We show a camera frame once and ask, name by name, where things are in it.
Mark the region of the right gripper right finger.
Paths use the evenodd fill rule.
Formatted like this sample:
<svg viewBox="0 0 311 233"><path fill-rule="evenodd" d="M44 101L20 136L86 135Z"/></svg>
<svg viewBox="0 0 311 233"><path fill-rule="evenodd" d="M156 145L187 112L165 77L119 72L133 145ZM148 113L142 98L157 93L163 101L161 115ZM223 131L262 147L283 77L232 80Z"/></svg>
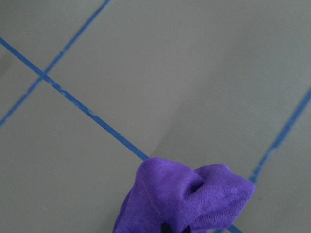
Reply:
<svg viewBox="0 0 311 233"><path fill-rule="evenodd" d="M190 227L187 226L183 231L182 233L190 233Z"/></svg>

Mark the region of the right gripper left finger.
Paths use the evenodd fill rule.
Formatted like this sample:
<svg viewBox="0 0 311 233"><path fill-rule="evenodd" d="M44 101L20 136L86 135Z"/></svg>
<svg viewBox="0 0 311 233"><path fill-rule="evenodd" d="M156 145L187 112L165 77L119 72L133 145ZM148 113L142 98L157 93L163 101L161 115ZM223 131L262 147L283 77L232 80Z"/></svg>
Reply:
<svg viewBox="0 0 311 233"><path fill-rule="evenodd" d="M161 233L173 233L171 227L167 223L161 224Z"/></svg>

